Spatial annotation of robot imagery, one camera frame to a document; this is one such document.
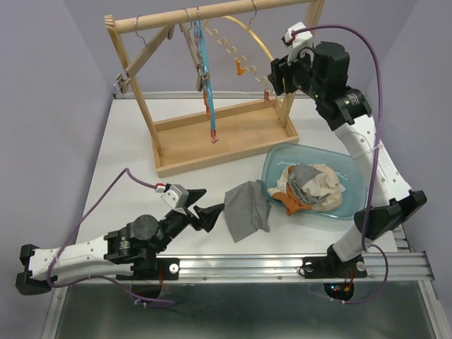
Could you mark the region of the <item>plain grey underwear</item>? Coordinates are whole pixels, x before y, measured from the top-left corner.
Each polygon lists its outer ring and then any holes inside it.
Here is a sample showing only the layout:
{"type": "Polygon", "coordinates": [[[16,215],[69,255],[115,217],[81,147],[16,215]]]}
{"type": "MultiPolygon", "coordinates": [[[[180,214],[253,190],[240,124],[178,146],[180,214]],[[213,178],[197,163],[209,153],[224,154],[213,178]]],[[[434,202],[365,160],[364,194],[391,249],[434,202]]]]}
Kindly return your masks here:
{"type": "Polygon", "coordinates": [[[235,243],[259,230],[270,232],[271,205],[262,193],[261,183],[247,181],[225,193],[225,222],[235,243]]]}

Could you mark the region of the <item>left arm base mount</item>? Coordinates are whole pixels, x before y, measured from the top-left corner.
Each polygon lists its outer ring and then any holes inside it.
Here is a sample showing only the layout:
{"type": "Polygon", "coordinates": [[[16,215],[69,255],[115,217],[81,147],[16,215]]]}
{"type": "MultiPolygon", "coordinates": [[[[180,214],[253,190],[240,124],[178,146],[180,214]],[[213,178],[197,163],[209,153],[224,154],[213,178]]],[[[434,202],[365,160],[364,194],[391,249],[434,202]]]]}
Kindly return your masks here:
{"type": "Polygon", "coordinates": [[[178,258],[152,258],[150,260],[135,263],[131,267],[131,275],[119,274],[119,281],[164,281],[179,279],[178,258]]]}

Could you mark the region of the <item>grey and cream underwear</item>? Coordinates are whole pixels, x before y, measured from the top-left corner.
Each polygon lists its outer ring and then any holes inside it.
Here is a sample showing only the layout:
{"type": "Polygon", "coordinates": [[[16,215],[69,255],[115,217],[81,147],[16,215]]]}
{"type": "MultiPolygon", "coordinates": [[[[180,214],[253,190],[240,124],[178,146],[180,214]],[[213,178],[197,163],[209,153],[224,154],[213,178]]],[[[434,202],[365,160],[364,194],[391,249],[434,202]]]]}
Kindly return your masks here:
{"type": "Polygon", "coordinates": [[[325,175],[310,165],[298,164],[289,166],[287,183],[302,203],[314,205],[323,203],[327,198],[328,188],[321,181],[325,175]]]}

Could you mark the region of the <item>yellow plastic hanger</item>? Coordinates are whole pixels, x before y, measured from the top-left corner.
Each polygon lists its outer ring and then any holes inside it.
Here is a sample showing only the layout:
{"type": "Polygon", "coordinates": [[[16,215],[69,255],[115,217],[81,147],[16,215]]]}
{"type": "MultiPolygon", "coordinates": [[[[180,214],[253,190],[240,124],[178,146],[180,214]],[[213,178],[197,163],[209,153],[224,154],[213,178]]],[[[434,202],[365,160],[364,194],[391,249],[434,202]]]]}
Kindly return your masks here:
{"type": "Polygon", "coordinates": [[[265,101],[276,98],[264,74],[273,55],[250,23],[231,15],[205,19],[202,33],[206,36],[214,91],[258,93],[265,101]]]}

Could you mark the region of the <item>beige cotton underwear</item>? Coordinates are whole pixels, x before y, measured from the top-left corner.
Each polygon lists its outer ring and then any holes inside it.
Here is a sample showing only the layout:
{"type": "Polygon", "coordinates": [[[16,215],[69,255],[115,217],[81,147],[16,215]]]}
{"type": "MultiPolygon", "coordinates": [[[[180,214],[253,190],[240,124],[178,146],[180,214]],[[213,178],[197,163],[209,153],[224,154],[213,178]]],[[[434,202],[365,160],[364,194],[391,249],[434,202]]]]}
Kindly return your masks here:
{"type": "Polygon", "coordinates": [[[310,203],[311,209],[317,212],[329,212],[339,208],[343,202],[345,187],[340,183],[336,173],[325,165],[312,165],[319,172],[303,186],[308,198],[315,199],[310,203]]]}

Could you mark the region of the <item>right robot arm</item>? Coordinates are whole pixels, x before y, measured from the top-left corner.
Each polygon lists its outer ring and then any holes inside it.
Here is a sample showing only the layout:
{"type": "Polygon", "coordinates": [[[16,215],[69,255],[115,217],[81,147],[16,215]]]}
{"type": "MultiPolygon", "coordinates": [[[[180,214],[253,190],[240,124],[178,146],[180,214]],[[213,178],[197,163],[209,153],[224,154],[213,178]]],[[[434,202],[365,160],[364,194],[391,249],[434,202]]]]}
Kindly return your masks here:
{"type": "Polygon", "coordinates": [[[328,249],[326,270],[342,275],[350,261],[386,232],[413,216],[427,202],[402,178],[384,144],[364,93],[347,84],[350,55],[334,42],[289,42],[290,53],[274,59],[268,76],[277,95],[301,91],[347,148],[369,186],[370,210],[355,213],[354,226],[328,249]]]}

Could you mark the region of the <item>blue plastic hanger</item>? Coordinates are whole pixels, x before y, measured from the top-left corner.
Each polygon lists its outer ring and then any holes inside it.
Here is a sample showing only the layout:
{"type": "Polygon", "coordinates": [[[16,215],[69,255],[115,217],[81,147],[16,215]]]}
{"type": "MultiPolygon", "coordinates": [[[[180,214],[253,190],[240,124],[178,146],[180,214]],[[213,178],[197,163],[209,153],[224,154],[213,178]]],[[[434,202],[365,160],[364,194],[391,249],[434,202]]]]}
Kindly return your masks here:
{"type": "Polygon", "coordinates": [[[210,122],[210,142],[217,143],[218,135],[215,123],[215,106],[213,103],[213,93],[210,80],[208,54],[203,37],[201,25],[201,12],[196,7],[197,18],[194,21],[194,39],[196,47],[196,55],[199,60],[198,73],[201,77],[199,91],[203,93],[204,105],[206,107],[206,116],[210,122]]]}

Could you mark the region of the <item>white underwear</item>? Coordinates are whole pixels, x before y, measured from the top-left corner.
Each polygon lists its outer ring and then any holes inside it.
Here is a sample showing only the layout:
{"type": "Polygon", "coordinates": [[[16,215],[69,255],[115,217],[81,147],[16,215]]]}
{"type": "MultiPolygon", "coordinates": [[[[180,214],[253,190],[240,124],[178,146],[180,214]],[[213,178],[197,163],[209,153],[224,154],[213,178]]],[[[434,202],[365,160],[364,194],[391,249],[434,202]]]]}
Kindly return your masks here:
{"type": "MultiPolygon", "coordinates": [[[[287,182],[278,182],[277,186],[274,188],[284,189],[285,183],[287,182]]],[[[295,185],[295,188],[292,190],[294,194],[303,193],[305,196],[309,198],[323,198],[324,196],[329,196],[333,194],[342,194],[345,191],[346,188],[342,184],[329,186],[327,184],[320,184],[314,181],[310,181],[302,187],[295,185]]]]}

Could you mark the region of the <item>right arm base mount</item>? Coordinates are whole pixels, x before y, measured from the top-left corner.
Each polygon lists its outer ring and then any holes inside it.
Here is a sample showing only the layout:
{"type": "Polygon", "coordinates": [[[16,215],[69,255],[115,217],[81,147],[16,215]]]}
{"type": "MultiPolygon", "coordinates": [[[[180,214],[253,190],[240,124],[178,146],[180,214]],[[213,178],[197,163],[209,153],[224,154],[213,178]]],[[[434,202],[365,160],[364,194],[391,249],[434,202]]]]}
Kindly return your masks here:
{"type": "Polygon", "coordinates": [[[299,273],[306,279],[317,280],[346,281],[367,277],[366,266],[361,256],[347,262],[327,256],[304,257],[299,273]]]}

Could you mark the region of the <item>orange and cream underwear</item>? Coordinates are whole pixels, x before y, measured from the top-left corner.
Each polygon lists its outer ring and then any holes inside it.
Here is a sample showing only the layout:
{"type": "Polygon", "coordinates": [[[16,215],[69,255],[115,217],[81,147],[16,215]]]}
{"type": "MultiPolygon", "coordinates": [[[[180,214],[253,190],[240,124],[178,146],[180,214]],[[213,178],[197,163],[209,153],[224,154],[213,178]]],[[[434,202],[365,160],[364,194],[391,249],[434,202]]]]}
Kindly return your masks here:
{"type": "Polygon", "coordinates": [[[285,206],[286,214],[291,216],[300,210],[311,210],[311,205],[300,201],[292,192],[288,183],[285,188],[269,189],[268,193],[271,198],[281,202],[285,206]]]}

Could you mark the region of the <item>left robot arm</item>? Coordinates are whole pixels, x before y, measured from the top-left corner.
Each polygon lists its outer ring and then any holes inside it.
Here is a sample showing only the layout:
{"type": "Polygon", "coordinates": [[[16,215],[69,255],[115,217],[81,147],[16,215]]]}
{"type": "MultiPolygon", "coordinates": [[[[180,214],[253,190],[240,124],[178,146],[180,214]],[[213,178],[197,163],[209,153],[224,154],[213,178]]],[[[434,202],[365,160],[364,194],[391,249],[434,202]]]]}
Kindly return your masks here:
{"type": "Polygon", "coordinates": [[[40,295],[96,276],[123,281],[178,280],[179,258],[162,257],[161,253],[188,226],[196,231],[213,229],[225,206],[196,206],[206,192],[171,185],[162,194],[170,210],[160,220],[144,214],[119,230],[64,249],[23,245],[19,256],[23,271],[16,276],[16,289],[22,295],[40,295]]]}

